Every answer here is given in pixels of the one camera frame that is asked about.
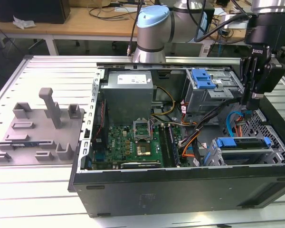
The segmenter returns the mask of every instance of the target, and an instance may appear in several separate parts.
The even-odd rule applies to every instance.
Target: light blue joint cap
[[[137,27],[149,28],[164,21],[170,14],[166,6],[148,6],[141,9],[137,20]]]

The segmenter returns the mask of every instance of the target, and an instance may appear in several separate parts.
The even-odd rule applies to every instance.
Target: label sticker
[[[193,163],[194,163],[197,167],[199,167],[199,166],[200,166],[200,163],[199,163],[199,161],[198,161],[198,160],[196,160],[196,158],[194,158],[194,159],[193,159]]]
[[[201,146],[199,147],[199,149],[206,149],[207,148],[207,143],[201,143]]]
[[[147,84],[146,75],[119,75],[117,84]]]
[[[181,107],[181,112],[182,112],[182,113],[186,114],[186,110],[187,110],[186,106],[182,106],[182,107]]]
[[[214,84],[222,84],[222,81],[219,80],[219,79],[213,79],[212,82],[213,82]]]
[[[24,144],[12,144],[12,146],[25,146]]]

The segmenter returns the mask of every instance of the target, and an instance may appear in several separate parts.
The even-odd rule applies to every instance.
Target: yellow wire
[[[171,98],[173,105],[169,111],[166,111],[164,113],[153,113],[151,115],[167,115],[167,114],[170,114],[171,112],[173,112],[173,109],[175,107],[175,100],[173,99],[173,97],[171,96],[171,94],[167,90],[165,90],[164,88],[162,88],[160,86],[157,86],[157,87],[162,89]]]

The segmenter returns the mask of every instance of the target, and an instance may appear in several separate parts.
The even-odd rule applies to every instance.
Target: red wire
[[[101,131],[102,127],[103,127],[103,123],[104,123],[104,105],[105,105],[105,103],[104,103],[104,102],[102,102],[102,106],[101,106],[101,123],[100,123],[100,128],[98,129],[98,131],[97,131],[97,133],[96,133],[96,135],[95,135],[94,140],[96,140],[96,138],[97,138],[98,134],[100,133],[100,131]]]

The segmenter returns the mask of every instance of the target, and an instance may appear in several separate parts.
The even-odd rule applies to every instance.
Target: white paper
[[[20,20],[14,16],[13,24],[20,29],[36,27],[35,22],[32,20]]]
[[[119,75],[117,84],[147,84],[146,75]]]
[[[227,13],[222,8],[214,8],[214,15],[216,16],[224,16],[227,15]]]

